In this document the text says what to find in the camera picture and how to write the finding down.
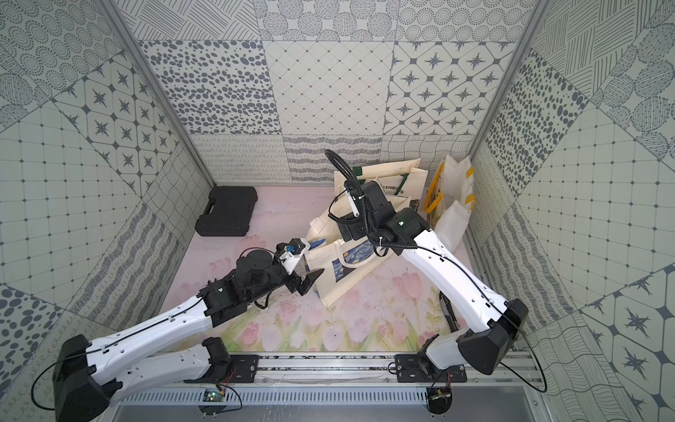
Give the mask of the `starry night canvas tote bag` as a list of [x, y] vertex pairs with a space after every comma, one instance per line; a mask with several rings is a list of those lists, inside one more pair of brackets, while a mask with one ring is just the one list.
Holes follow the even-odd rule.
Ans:
[[356, 241], [344, 240], [337, 223], [330, 219], [327, 211], [310, 222], [306, 239], [310, 243], [305, 257], [306, 267], [311, 272], [323, 272], [315, 281], [314, 290], [326, 308], [332, 307], [367, 275], [394, 256], [391, 251], [384, 257], [376, 255], [374, 246], [365, 237]]

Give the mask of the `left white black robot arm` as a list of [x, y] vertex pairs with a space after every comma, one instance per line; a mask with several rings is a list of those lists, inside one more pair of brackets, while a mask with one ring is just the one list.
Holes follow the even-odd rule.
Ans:
[[225, 277], [209, 281], [195, 296], [122, 332], [65, 341], [54, 366], [54, 416], [92, 421], [109, 405], [169, 383], [223, 384], [239, 374], [220, 338], [204, 339], [175, 353], [165, 348], [207, 332], [256, 306], [278, 288], [306, 295], [323, 274], [307, 267], [308, 246], [280, 244], [276, 252], [253, 249]]

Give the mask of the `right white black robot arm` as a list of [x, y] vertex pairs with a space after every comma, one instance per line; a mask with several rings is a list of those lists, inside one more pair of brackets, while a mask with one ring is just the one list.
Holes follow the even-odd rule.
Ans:
[[520, 336], [529, 310], [507, 300], [455, 258], [414, 209], [395, 210], [374, 181], [346, 181], [351, 214], [336, 218], [348, 240], [362, 238], [375, 249], [390, 249], [420, 270], [464, 318], [465, 330], [425, 343], [420, 365], [428, 373], [469, 365], [492, 374]]

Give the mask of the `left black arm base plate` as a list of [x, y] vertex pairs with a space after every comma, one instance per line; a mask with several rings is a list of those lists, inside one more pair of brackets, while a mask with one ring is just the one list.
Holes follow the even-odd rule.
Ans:
[[185, 383], [254, 383], [259, 359], [257, 354], [235, 354], [220, 360], [209, 358], [206, 373]]

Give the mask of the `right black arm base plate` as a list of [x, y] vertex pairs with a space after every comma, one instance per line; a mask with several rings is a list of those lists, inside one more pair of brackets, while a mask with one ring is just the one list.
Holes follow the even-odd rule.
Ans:
[[468, 380], [464, 365], [437, 369], [416, 353], [396, 354], [391, 371], [399, 383], [466, 383]]

